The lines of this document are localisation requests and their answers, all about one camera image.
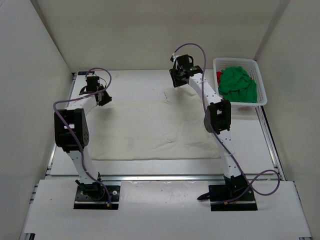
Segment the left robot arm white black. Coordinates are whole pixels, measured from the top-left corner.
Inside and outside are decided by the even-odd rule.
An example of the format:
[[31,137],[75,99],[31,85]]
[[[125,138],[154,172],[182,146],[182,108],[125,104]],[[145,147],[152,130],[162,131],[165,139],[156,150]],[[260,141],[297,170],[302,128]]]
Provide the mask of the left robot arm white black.
[[78,173],[76,183],[83,194],[95,201],[111,203],[110,192],[102,183],[101,175],[89,155],[90,136],[86,119],[92,109],[112,101],[107,93],[110,84],[101,84],[101,78],[96,75],[86,75],[85,81],[86,86],[80,90],[77,98],[53,104],[55,143],[72,160]]

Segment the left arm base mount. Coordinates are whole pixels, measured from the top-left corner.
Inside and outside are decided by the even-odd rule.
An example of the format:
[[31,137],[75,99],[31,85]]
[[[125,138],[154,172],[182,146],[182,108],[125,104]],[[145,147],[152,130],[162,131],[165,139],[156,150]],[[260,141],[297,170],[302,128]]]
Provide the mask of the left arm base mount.
[[75,210],[118,210],[120,200],[120,185],[106,185],[106,190],[94,182],[83,184],[76,180],[77,189],[74,198],[73,208]]

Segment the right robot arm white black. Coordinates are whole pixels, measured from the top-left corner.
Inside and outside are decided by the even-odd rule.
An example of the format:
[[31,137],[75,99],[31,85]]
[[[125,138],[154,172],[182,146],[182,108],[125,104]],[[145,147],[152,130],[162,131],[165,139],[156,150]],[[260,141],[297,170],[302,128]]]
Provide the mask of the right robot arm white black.
[[205,80],[205,71],[194,65],[190,55],[172,55],[169,70],[175,88],[189,85],[199,95],[204,108],[203,124],[215,138],[222,160],[225,185],[223,193],[230,200],[238,199],[248,184],[235,162],[235,150],[231,138],[231,103],[220,97]]

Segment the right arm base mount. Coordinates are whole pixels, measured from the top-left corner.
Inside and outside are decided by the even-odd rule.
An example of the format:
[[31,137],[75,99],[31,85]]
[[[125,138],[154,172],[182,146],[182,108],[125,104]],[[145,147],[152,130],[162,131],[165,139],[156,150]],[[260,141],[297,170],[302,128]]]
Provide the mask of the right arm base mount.
[[247,180],[237,177],[224,177],[224,184],[211,184],[208,192],[200,195],[198,201],[210,201],[212,212],[257,211],[257,202]]

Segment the white t shirt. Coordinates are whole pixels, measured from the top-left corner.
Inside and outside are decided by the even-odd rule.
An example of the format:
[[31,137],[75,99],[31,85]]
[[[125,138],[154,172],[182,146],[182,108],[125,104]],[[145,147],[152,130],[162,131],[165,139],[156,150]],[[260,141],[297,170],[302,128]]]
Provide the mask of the white t shirt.
[[217,159],[201,98],[189,86],[162,101],[115,101],[90,111],[89,155],[96,161]]

